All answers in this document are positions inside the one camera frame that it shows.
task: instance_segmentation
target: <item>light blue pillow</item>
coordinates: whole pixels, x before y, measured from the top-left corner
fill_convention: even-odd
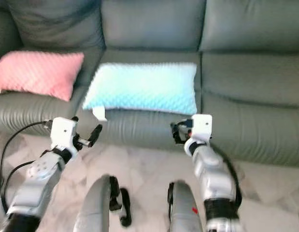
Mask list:
[[[83,109],[104,106],[193,115],[196,71],[194,63],[101,64]]]

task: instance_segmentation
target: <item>sofa cushion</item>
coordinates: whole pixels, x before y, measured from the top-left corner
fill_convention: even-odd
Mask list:
[[[85,55],[84,62],[69,102],[30,93],[8,92],[0,94],[0,131],[15,132],[32,122],[52,119],[56,116],[67,118],[75,116],[102,55],[102,51],[98,48],[90,48],[82,50],[82,52]],[[34,134],[48,135],[42,127],[35,127],[28,131]]]
[[[164,63],[164,62],[192,62],[197,65],[194,79],[194,90],[198,112],[201,99],[201,71],[200,55],[196,52],[145,52],[145,51],[120,51],[107,49],[100,63]]]
[[[202,95],[213,116],[211,143],[233,159],[299,166],[299,109],[260,106]]]
[[[299,0],[208,0],[201,50],[299,51]]]
[[[100,1],[7,1],[25,46],[103,47]]]
[[[57,116],[71,118],[75,115],[86,91],[86,87],[75,88],[70,102],[31,93],[0,94],[0,131],[12,133],[29,123]],[[42,127],[34,127],[28,131],[34,134],[47,134]]]
[[[11,14],[0,9],[0,58],[21,45],[22,42]]]
[[[6,2],[6,0],[0,0],[0,8],[9,9],[8,3]]]
[[[196,51],[204,5],[205,0],[104,0],[106,45]]]
[[[107,122],[99,122],[89,110],[79,109],[77,131],[86,138],[98,125],[103,124],[99,141],[117,145],[133,145],[158,149],[177,149],[170,123],[181,121],[187,115],[154,111],[107,110]]]
[[[299,107],[299,55],[204,53],[202,86],[235,100]]]

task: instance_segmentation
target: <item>sofa armrest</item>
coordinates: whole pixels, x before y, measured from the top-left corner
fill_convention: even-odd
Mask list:
[[[21,46],[22,41],[11,14],[0,8],[0,58]]]

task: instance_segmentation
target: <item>pink pillow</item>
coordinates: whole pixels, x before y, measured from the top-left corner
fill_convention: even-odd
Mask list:
[[[83,53],[14,51],[0,59],[0,89],[50,95],[69,101]]]

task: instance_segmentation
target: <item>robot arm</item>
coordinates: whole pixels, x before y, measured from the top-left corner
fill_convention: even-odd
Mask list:
[[[52,190],[68,161],[83,145],[92,146],[99,137],[98,125],[89,140],[76,133],[78,118],[57,117],[52,122],[51,151],[45,151],[27,170],[26,180],[16,192],[7,212],[8,220],[1,232],[33,232],[38,228],[49,204]]]
[[[206,210],[208,232],[243,231],[237,214],[241,193],[237,177],[230,171],[230,163],[210,146],[212,116],[193,115],[191,119],[171,124],[173,137],[185,143],[186,154],[192,157],[194,173],[200,182],[201,196]],[[186,141],[179,139],[181,127],[190,128]]]

